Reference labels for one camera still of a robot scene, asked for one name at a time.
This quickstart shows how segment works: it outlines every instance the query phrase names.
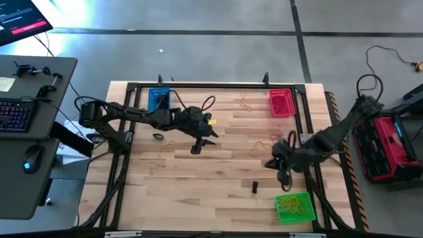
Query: gray desk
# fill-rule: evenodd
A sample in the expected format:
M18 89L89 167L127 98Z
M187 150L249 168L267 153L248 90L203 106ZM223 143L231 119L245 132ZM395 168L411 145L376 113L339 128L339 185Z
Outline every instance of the gray desk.
M60 58L60 57L32 57L32 56L0 56L0 77L15 78L15 82L9 92L0 92L0 97L18 99L22 96L35 97L40 87L44 85L51 85L54 77L47 76L43 73L38 73L35 76L25 74L21 78L14 76L16 66L13 61L18 64L30 64L36 69L41 69L44 66L50 68L52 73L58 72L63 75L63 79L58 79L56 82L57 91L49 93L47 97L51 99L51 104L60 107L61 102L65 96L67 86L71 81L73 71L77 65L75 58ZM13 133L2 132L1 139L45 139L49 136L53 123L58 114L58 110L51 105L40 103L36 115L31 122L31 127L28 133Z
M36 69L44 66L52 73L58 72L63 79L57 81L56 92L47 97L51 105L39 102L28 133L0 132L0 219L30 219L46 195L51 184L50 173L54 164L59 142L62 142L86 156L91 156L93 145L71 133L55 122L60 104L75 70L75 58L47 58L31 56L0 56L0 77L13 77L15 82L9 92L0 92L0 97L18 99L22 96L35 97L39 88L51 85L54 77L38 73L14 76L18 64L30 64ZM44 147L41 167L32 175L24 173L22 162L24 152L35 143Z
M36 141L0 140L0 219L30 219L41 201L50 177L58 139L47 139L39 144L44 147L41 166L32 175L22 167L26 148Z

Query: sticky note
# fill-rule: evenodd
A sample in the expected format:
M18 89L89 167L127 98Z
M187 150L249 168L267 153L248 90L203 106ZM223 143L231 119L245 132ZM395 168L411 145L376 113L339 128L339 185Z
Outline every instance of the sticky note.
M13 78L0 77L0 92L9 92L14 82Z

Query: desk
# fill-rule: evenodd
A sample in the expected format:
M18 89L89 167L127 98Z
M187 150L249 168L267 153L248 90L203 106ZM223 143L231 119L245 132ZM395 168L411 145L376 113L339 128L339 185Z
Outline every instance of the desk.
M123 104L127 83L111 82L107 101ZM136 124L118 229L312 231L311 222L279 223L274 197L287 193L280 188L276 171L263 167L270 159L270 151L259 147L256 157L250 155L256 141L270 143L269 135L279 132L288 136L290 130L296 129L295 118L271 116L268 89L202 89L201 83L198 86L176 90L184 103L192 106L201 106L207 97L216 96L216 103L208 112L217 120L213 128L219 138L211 138L217 145L207 145L200 155L191 155L194 140L190 136L176 130L160 132L165 140L157 141L152 136L157 130ZM314 130L324 129L331 123L323 86L308 84L305 87ZM245 102L252 106L252 112L239 105L240 92L247 93ZM147 108L147 102L148 89L142 88L140 108ZM171 107L178 106L172 94ZM117 130L119 121L110 124ZM160 148L171 140L175 141L174 146L163 149L163 159L158 160ZM107 145L102 145L94 155L107 149ZM101 157L89 167L79 206L81 223L104 196L111 158L112 155ZM344 221L354 227L342 169L327 160L321 164L321 170L328 200ZM254 180L258 181L257 194L251 192ZM293 173L290 192L305 190L303 175ZM113 210L112 201L109 220ZM317 215L323 224L318 202Z
M51 100L50 104L38 103L28 133L0 133L0 188L2 190L0 219L30 219L42 195L48 192L46 185L49 182L59 142L87 156L91 155L93 145L55 122L57 108L60 107L65 96L77 59L0 56L0 77L15 78L8 92L0 92L0 98L35 97L40 87L53 83L54 77L43 73L34 76L24 74L21 78L14 76L16 72L14 61L19 64L33 65L36 69L47 66L52 73L58 72L63 75L63 78L56 82L56 91L47 95ZM24 152L37 141L44 147L41 166L36 173L28 175L24 173L22 167Z

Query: red basket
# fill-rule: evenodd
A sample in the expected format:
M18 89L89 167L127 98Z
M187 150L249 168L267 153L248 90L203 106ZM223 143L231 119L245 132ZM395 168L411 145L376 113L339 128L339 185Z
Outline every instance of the red basket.
M291 89L270 90L270 106L273 116L295 115Z

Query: computer mouse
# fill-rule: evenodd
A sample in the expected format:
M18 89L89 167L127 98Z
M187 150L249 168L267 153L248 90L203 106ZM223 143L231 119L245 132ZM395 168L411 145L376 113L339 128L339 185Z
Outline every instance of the computer mouse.
M22 167L27 174L35 173L41 165L41 155L43 147L41 145L31 145L26 149Z

